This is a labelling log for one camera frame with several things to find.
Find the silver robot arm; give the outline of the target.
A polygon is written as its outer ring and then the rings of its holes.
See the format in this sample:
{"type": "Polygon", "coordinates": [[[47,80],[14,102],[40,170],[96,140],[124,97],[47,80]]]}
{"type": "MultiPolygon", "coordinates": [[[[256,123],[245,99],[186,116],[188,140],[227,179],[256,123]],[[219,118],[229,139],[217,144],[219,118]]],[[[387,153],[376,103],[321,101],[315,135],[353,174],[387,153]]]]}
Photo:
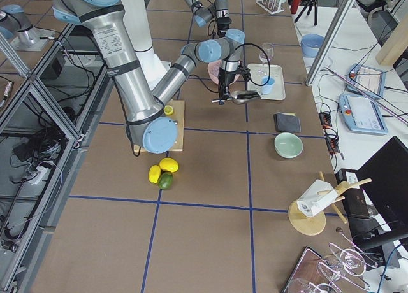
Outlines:
{"type": "Polygon", "coordinates": [[[132,145],[154,154],[174,145],[177,126],[164,114],[164,107],[201,62],[221,62],[218,102],[230,98],[245,40],[239,29],[186,45],[165,68],[152,47],[145,0],[54,0],[53,10],[56,19],[92,32],[118,90],[132,145]]]}
{"type": "Polygon", "coordinates": [[[200,0],[184,1],[190,7],[194,20],[199,27],[204,27],[214,20],[217,27],[217,36],[221,38],[226,35],[231,25],[228,0],[213,0],[207,7],[200,0]]]}

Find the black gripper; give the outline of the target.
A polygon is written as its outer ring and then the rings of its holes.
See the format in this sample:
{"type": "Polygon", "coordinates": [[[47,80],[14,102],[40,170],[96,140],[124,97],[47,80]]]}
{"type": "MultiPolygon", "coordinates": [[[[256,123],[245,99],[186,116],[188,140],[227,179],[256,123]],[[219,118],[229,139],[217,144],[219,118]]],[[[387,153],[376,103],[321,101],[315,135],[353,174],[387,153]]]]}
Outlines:
{"type": "Polygon", "coordinates": [[[223,59],[219,66],[218,93],[219,99],[230,98],[230,85],[240,76],[241,61],[230,61],[223,59]]]}
{"type": "Polygon", "coordinates": [[[215,21],[217,26],[217,37],[218,38],[225,37],[226,32],[230,28],[231,19],[229,17],[220,17],[217,18],[215,21]]]}

